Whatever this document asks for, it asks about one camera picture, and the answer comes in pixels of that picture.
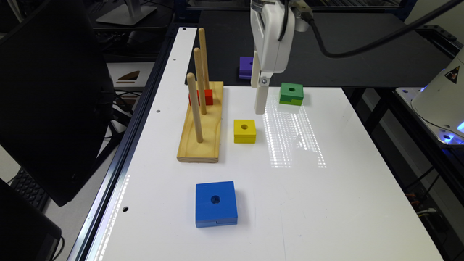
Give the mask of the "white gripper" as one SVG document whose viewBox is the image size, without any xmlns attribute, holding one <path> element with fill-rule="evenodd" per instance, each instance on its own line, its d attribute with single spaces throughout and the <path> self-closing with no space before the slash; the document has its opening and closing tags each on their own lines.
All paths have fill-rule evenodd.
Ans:
<svg viewBox="0 0 464 261">
<path fill-rule="evenodd" d="M 287 1 L 251 1 L 250 24 L 255 50 L 250 83 L 256 88 L 257 115 L 265 113 L 270 73 L 283 73 L 287 68 L 295 23 Z"/>
</svg>

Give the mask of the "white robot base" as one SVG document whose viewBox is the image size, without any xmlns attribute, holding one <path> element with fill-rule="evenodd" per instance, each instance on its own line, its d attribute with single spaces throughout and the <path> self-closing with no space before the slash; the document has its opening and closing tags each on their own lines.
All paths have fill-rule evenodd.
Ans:
<svg viewBox="0 0 464 261">
<path fill-rule="evenodd" d="M 396 92 L 438 144 L 463 145 L 463 51 L 427 86 Z"/>
</svg>

